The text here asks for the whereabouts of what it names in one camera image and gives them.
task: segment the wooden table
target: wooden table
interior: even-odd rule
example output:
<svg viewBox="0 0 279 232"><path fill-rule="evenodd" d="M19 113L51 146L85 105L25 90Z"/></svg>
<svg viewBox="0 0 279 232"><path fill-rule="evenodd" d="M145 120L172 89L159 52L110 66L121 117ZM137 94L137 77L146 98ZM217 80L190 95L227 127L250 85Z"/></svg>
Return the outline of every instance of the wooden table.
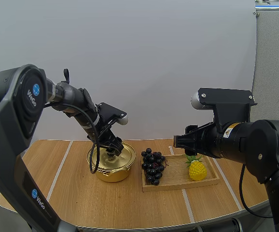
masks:
<svg viewBox="0 0 279 232"><path fill-rule="evenodd" d="M142 192L141 151L151 147L171 155L184 154L184 150L172 148L172 139L125 142L135 149L137 158L129 177L118 183L103 182L90 173L89 141L38 140L30 146L23 161L56 213L76 226L135 229L195 225L242 210L238 190L241 164L210 158L221 179L219 184ZM248 206L267 200L264 185L248 171L243 192ZM14 211L2 195L0 205Z"/></svg>

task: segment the gold pot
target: gold pot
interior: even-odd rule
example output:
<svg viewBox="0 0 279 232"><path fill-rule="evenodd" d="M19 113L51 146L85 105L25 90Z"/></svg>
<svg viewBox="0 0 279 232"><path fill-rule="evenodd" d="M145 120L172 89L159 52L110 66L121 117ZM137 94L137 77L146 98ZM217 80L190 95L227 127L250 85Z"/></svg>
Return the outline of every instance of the gold pot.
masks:
<svg viewBox="0 0 279 232"><path fill-rule="evenodd" d="M135 150L127 143L122 142L124 148L119 156L109 156L105 148L100 148L100 164L96 176L105 182L119 182L130 174L131 165L136 158ZM89 163L91 150L88 152ZM95 168L96 148L92 155L92 167Z"/></svg>

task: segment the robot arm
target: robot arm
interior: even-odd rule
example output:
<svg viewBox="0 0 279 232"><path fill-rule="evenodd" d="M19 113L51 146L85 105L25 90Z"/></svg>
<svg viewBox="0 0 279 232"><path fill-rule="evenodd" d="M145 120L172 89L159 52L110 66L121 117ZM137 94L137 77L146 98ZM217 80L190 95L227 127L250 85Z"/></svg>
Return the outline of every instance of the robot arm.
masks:
<svg viewBox="0 0 279 232"><path fill-rule="evenodd" d="M174 136L174 147L184 148L187 155L201 153L243 163L242 174L246 166L265 184L279 231L279 121L250 122L250 107L256 104L246 90L201 88L191 103L195 109L213 110L214 121L187 126L186 134Z"/></svg>
<svg viewBox="0 0 279 232"><path fill-rule="evenodd" d="M0 72L0 192L14 209L38 232L74 232L77 228L59 218L41 193L20 153L30 145L35 128L47 102L68 117L74 117L88 137L95 134L108 153L119 155L121 140L109 130L118 122L127 123L126 113L108 104L95 105L85 89L69 82L55 85L43 70L34 65ZM96 132L72 105L88 114Z"/></svg>
<svg viewBox="0 0 279 232"><path fill-rule="evenodd" d="M88 134L88 138L95 141L95 131L86 117L77 110L63 106L62 104L74 105L83 110L92 119L97 130L100 146L106 148L110 155L119 156L123 149L122 140L116 137L110 130L111 125L115 122L120 125L128 123L127 114L104 102L96 105L93 103L88 91L84 88L75 88L69 84L69 72L64 70L66 81L55 84L47 79L48 96L47 101L51 102L52 108L62 111L68 117L74 117L80 126Z"/></svg>

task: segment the yellow pineapple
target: yellow pineapple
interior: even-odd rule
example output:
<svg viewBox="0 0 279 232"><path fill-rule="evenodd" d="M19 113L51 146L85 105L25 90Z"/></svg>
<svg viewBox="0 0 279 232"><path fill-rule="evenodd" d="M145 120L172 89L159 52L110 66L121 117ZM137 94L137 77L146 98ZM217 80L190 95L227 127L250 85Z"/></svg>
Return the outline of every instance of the yellow pineapple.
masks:
<svg viewBox="0 0 279 232"><path fill-rule="evenodd" d="M207 169L206 167L199 161L203 155L199 158L196 156L187 156L188 167L189 167L189 175L190 178L194 181L196 180L203 180L207 176Z"/></svg>

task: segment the pot lid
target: pot lid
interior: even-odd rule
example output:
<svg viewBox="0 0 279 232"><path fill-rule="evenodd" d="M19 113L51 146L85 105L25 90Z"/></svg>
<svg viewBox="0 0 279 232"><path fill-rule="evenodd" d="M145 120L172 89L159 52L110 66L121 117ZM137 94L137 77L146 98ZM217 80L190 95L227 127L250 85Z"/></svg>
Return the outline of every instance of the pot lid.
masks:
<svg viewBox="0 0 279 232"><path fill-rule="evenodd" d="M100 148L100 164L98 171L100 172L110 172L113 169L118 169L122 167L129 168L135 161L136 153L134 149L122 142L124 148L119 156L109 156L106 152L106 148ZM87 161L89 163L91 150L88 152ZM96 163L96 148L94 148L92 155L92 167L95 168Z"/></svg>

